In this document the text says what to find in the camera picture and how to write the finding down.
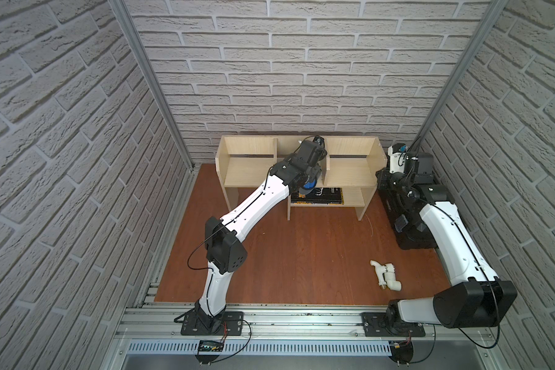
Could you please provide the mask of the black yellow book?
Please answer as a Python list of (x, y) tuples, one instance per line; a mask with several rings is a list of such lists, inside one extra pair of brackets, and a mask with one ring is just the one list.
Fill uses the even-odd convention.
[(342, 188), (339, 187), (316, 187), (308, 194), (295, 192), (291, 195), (292, 204), (326, 204), (343, 205), (344, 197)]

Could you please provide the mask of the black toolbox grey latches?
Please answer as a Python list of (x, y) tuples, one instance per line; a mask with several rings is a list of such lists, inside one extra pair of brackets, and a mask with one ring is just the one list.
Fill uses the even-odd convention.
[(402, 250), (437, 248), (435, 238), (419, 212), (427, 204), (455, 199), (440, 183), (411, 183), (406, 175), (391, 174), (391, 189), (380, 192), (382, 203)]

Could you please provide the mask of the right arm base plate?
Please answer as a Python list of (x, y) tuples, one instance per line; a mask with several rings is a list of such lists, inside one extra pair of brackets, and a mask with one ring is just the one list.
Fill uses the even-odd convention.
[(396, 321), (385, 312), (363, 312), (360, 314), (366, 337), (416, 337), (426, 336), (425, 329), (418, 323)]

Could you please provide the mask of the grey and blue cloth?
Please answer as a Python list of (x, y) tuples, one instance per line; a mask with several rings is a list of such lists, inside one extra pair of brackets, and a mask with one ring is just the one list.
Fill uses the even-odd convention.
[(298, 189), (298, 193), (300, 195), (310, 194), (316, 188), (316, 184), (317, 184), (317, 180), (314, 180), (313, 182), (305, 183)]

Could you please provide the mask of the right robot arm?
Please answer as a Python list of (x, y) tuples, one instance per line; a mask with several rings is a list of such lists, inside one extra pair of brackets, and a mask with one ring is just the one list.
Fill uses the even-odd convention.
[(497, 327), (517, 297), (513, 282), (490, 267), (467, 231), (450, 191), (433, 175), (433, 156), (404, 144), (388, 148), (379, 193), (403, 250), (437, 251), (450, 287), (430, 298), (392, 301), (390, 322), (446, 328)]

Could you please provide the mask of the left controller board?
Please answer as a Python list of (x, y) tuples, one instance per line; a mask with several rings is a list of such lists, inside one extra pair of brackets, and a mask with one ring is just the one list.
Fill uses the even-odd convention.
[(213, 340), (200, 340), (195, 355), (201, 365), (208, 365), (217, 360), (224, 350), (224, 343)]

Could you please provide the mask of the white plastic pipe fitting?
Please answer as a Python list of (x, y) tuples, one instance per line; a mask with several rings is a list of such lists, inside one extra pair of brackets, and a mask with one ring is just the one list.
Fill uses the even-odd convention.
[(375, 269), (380, 288), (388, 288), (391, 291), (402, 290), (402, 283), (396, 279), (396, 270), (393, 264), (381, 265), (379, 262), (371, 260), (370, 265)]

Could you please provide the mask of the light wooden bookshelf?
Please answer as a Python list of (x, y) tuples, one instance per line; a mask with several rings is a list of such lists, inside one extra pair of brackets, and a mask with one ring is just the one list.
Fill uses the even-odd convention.
[(377, 137), (224, 136), (215, 166), (230, 210), (241, 188), (259, 187), (268, 175), (285, 179), (291, 192), (339, 188), (342, 207), (363, 218), (386, 155)]

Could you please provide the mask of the aluminium rail frame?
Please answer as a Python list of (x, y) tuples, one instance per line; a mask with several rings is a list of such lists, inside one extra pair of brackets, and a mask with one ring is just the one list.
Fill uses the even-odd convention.
[[(175, 317), (194, 306), (160, 303), (128, 308), (115, 331), (116, 339), (172, 339), (180, 336)], [(361, 314), (384, 312), (384, 306), (357, 305), (228, 305), (241, 311), (253, 339), (364, 340)]]

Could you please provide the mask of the right controller board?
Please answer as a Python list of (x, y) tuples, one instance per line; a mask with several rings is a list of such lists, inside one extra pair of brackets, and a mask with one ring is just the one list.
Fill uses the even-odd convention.
[(411, 342), (389, 342), (389, 358), (396, 365), (407, 365), (411, 363), (414, 356), (414, 346)]

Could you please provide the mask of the white vent grille strip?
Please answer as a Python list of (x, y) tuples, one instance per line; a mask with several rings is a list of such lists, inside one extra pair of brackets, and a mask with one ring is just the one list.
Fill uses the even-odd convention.
[[(391, 356), (387, 341), (312, 341), (312, 340), (229, 340), (220, 352), (223, 356)], [(197, 339), (132, 340), (129, 355), (204, 354)]]

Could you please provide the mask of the controller board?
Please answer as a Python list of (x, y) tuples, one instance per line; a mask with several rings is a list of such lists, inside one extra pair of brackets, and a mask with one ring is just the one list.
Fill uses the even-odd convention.
[(411, 363), (414, 356), (414, 346), (411, 342), (389, 342), (389, 358), (396, 365), (407, 365)]
[(200, 340), (195, 355), (201, 365), (208, 365), (217, 360), (224, 350), (224, 343), (213, 340)]

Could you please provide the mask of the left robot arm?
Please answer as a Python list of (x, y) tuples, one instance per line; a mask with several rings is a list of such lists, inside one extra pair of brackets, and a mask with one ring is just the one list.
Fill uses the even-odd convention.
[(296, 150), (269, 167), (263, 183), (241, 204), (220, 219), (205, 224), (207, 280), (195, 302), (197, 318), (215, 333), (222, 324), (232, 275), (248, 256), (243, 245), (249, 232), (275, 205), (292, 193), (309, 193), (321, 174), (320, 162), (327, 156), (325, 139), (306, 137)]

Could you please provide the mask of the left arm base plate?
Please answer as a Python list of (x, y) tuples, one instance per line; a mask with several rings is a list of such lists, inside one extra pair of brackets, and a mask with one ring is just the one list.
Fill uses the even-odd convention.
[(240, 336), (243, 329), (242, 311), (225, 311), (217, 317), (208, 318), (194, 309), (183, 316), (180, 334), (183, 336)]

